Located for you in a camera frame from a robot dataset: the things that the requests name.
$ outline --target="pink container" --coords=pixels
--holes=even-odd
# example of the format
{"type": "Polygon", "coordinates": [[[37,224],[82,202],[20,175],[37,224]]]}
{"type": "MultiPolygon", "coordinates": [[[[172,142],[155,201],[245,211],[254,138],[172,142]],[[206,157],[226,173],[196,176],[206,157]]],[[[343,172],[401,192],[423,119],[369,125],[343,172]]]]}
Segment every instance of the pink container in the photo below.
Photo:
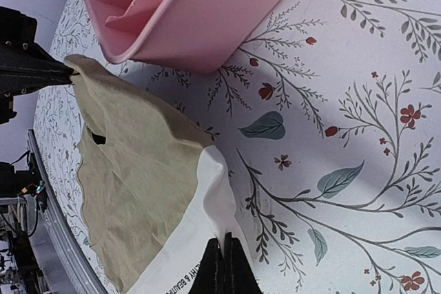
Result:
{"type": "Polygon", "coordinates": [[[104,56],[210,73],[280,0],[85,0],[104,56]]]}

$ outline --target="beige cloth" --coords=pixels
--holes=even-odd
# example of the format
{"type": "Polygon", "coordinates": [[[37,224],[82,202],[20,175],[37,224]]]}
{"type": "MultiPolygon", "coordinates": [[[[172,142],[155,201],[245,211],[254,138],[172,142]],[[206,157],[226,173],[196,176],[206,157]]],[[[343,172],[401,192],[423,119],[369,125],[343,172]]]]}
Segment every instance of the beige cloth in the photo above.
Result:
{"type": "Polygon", "coordinates": [[[65,63],[79,73],[72,82],[85,121],[77,175],[83,219],[105,274],[126,293],[181,221],[199,156],[212,142],[173,107],[95,60],[74,55],[65,63]]]}

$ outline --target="black clamp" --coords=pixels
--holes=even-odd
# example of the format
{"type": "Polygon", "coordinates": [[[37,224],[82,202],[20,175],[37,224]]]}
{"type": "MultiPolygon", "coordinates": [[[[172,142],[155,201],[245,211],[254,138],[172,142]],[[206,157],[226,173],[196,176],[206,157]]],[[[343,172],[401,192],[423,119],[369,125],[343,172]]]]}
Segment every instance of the black clamp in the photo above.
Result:
{"type": "Polygon", "coordinates": [[[224,257],[211,239],[189,294],[263,294],[238,238],[225,236],[224,257]]]}
{"type": "Polygon", "coordinates": [[[72,68],[34,42],[37,20],[0,7],[0,124],[13,119],[13,97],[49,85],[68,85],[72,68]]]}

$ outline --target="electrical cable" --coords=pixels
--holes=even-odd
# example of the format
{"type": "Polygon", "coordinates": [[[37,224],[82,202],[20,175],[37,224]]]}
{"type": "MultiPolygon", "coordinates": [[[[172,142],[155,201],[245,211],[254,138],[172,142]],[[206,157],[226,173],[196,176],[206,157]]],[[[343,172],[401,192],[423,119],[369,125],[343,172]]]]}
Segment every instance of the electrical cable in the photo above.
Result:
{"type": "Polygon", "coordinates": [[[40,209],[40,206],[39,206],[39,203],[38,203],[37,199],[35,199],[35,200],[36,200],[36,202],[37,202],[36,207],[35,207],[35,223],[34,223],[34,228],[32,229],[31,233],[18,233],[18,232],[14,229],[14,227],[12,227],[12,225],[8,222],[8,220],[6,219],[6,217],[5,217],[2,213],[0,213],[0,215],[1,215],[1,217],[3,218],[3,220],[5,221],[5,223],[9,226],[9,228],[11,229],[11,231],[14,232],[16,235],[23,235],[23,234],[25,234],[27,238],[30,238],[30,237],[32,237],[32,236],[35,234],[35,232],[37,231],[37,227],[38,227],[38,224],[39,224],[39,209],[40,209]]]}

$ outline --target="metal frame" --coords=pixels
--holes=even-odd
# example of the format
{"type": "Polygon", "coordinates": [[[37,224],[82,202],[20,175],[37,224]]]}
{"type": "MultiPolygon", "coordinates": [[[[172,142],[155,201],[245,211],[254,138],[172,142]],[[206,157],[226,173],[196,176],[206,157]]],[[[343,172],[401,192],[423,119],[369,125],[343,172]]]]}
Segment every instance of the metal frame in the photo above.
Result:
{"type": "Polygon", "coordinates": [[[34,130],[28,132],[29,150],[34,153],[37,166],[45,183],[48,193],[48,208],[43,214],[44,225],[49,233],[55,251],[68,274],[78,294],[107,294],[106,289],[90,266],[87,258],[73,236],[70,227],[63,215],[57,197],[50,185],[41,154],[34,135],[34,130]]]}
{"type": "Polygon", "coordinates": [[[19,196],[16,198],[0,198],[0,206],[9,206],[10,204],[25,204],[25,198],[23,196],[19,196]]]}

